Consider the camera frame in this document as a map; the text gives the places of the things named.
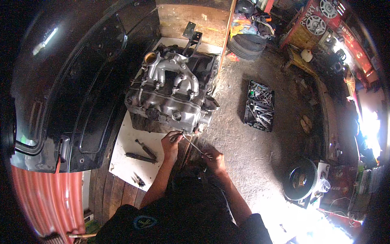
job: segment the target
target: wheel cover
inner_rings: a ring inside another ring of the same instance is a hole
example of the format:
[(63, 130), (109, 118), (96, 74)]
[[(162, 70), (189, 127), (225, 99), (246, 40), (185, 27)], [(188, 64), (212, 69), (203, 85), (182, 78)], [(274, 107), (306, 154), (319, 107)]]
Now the wheel cover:
[(320, 17), (312, 15), (306, 20), (306, 28), (310, 33), (319, 36), (325, 33), (326, 24)]
[(335, 7), (333, 7), (332, 3), (328, 0), (321, 0), (320, 8), (321, 12), (329, 19), (333, 19), (337, 16)]

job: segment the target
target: metal bracket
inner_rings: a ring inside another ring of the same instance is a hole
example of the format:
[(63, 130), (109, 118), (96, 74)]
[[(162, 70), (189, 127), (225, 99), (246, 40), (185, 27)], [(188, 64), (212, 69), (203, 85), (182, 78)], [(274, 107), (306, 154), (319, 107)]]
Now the metal bracket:
[[(196, 24), (189, 21), (187, 24), (187, 27), (185, 28), (185, 30), (183, 32), (183, 36), (189, 39), (189, 41), (186, 45), (186, 48), (183, 51), (183, 56), (185, 56), (187, 58), (192, 57), (192, 55), (194, 55), (194, 53), (198, 49), (199, 45), (202, 43), (202, 33), (198, 32), (198, 31), (194, 31), (195, 26), (196, 26)], [(196, 46), (194, 48), (194, 51), (192, 53), (190, 53), (188, 51), (188, 49), (193, 45), (196, 45)]]

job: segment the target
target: wooden table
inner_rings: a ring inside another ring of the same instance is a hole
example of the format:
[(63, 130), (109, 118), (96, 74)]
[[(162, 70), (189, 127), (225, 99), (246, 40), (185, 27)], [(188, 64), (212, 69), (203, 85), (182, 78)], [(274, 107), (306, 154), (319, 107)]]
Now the wooden table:
[(290, 65), (295, 65), (297, 66), (298, 68), (300, 68), (301, 70), (305, 71), (306, 73), (312, 75), (315, 79), (319, 79), (317, 73), (314, 71), (313, 67), (311, 66), (310, 63), (307, 63), (306, 61), (304, 61), (302, 58), (301, 58), (301, 55), (299, 53), (296, 53), (293, 49), (291, 48), (288, 48), (287, 49), (287, 53), (289, 55), (289, 58), (290, 60), (287, 61), (287, 63), (285, 63), (283, 65), (283, 72), (287, 72), (288, 68), (290, 67)]

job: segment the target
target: engine cover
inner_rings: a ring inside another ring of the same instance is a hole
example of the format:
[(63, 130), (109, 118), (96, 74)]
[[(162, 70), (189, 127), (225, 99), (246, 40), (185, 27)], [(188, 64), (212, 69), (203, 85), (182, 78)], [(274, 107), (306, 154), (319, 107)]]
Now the engine cover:
[(216, 55), (194, 53), (187, 58), (178, 46), (160, 45), (142, 63), (141, 80), (129, 86), (125, 105), (152, 121), (195, 132), (211, 121), (218, 103), (208, 95), (217, 73)]

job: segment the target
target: stacked tires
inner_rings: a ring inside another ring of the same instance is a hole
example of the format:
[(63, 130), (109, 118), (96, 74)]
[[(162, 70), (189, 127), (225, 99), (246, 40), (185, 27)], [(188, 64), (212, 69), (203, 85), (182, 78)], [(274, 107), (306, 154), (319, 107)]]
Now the stacked tires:
[(237, 34), (228, 37), (227, 47), (239, 58), (257, 59), (266, 47), (267, 39), (252, 34)]

